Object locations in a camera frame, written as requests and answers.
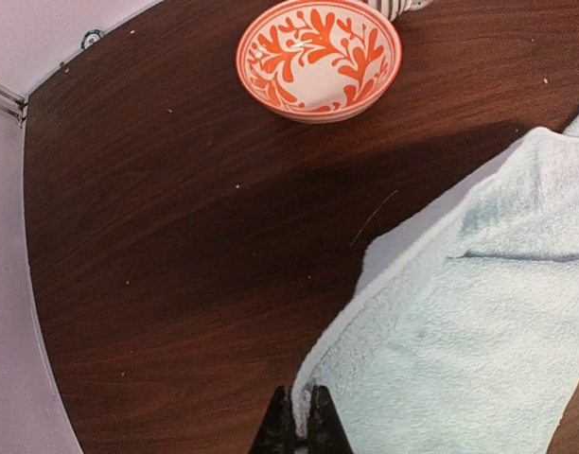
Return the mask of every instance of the table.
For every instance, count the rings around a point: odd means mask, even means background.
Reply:
[[[456,0],[397,21],[403,68],[370,111],[290,123],[234,69],[273,3],[168,0],[30,97],[35,296],[87,454],[246,452],[368,243],[579,112],[579,2]],[[579,390],[551,452],[579,453]]]

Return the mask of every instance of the bowl rim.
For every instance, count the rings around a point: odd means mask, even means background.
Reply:
[[[365,99],[362,99],[358,103],[348,107],[348,108],[340,108],[337,111],[332,112],[296,112],[296,111],[289,111],[286,109],[280,109],[278,107],[273,106],[272,104],[267,103],[264,99],[261,99],[257,94],[252,90],[251,86],[245,80],[242,74],[242,70],[245,67],[243,64],[243,55],[247,51],[247,42],[248,38],[251,38],[254,32],[261,26],[261,22],[265,19],[265,16],[270,16],[272,13],[280,11],[283,13],[284,9],[288,9],[298,4],[339,4],[345,3],[348,4],[355,9],[357,9],[358,13],[362,13],[365,16],[369,16],[370,19],[377,22],[379,27],[385,29],[387,34],[390,36],[391,40],[395,44],[395,57],[396,57],[396,65],[391,74],[388,77],[388,80],[384,82],[377,90],[372,92],[368,95]],[[379,98],[388,90],[388,88],[392,85],[392,83],[396,80],[398,76],[399,70],[403,64],[403,43],[401,41],[401,37],[399,36],[398,31],[396,30],[395,26],[391,23],[391,21],[384,16],[380,11],[375,8],[370,7],[366,2],[362,0],[286,0],[281,2],[273,7],[266,9],[264,12],[259,14],[247,27],[247,29],[243,32],[241,39],[239,40],[239,44],[237,46],[237,53],[235,57],[235,66],[237,70],[237,75],[241,85],[243,88],[250,94],[252,98],[258,101],[260,104],[265,106],[266,108],[276,112],[277,114],[288,116],[291,115],[294,118],[308,118],[308,119],[317,119],[317,118],[333,118],[334,116],[346,115],[357,111],[359,109],[364,109],[370,104],[375,103],[379,100]]]

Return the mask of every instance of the floral pattern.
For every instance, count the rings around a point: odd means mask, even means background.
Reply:
[[[269,36],[258,33],[248,50],[249,78],[252,85],[274,107],[295,112],[331,112],[351,107],[378,88],[390,69],[384,46],[378,43],[375,27],[355,26],[350,18],[344,21],[334,12],[325,17],[315,8],[309,17],[300,9],[282,25],[273,25]],[[342,35],[340,45],[334,44],[332,32],[337,27]],[[353,80],[344,86],[345,101],[334,101],[316,109],[290,93],[288,86],[295,80],[294,65],[305,67],[326,57],[334,57],[331,65],[340,75]],[[375,64],[371,77],[369,68]]]

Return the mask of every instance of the wooden table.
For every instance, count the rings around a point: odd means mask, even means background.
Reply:
[[[579,112],[579,2],[455,0],[398,20],[403,68],[373,109],[292,124],[234,68],[273,3],[168,0],[30,97],[35,295],[87,454],[246,452],[368,243]],[[551,452],[579,453],[579,391]]]

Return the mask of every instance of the ceramic bowl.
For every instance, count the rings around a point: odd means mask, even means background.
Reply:
[[[237,71],[260,103],[303,123],[360,114],[395,80],[396,29],[357,0],[289,0],[258,17],[237,50]]]

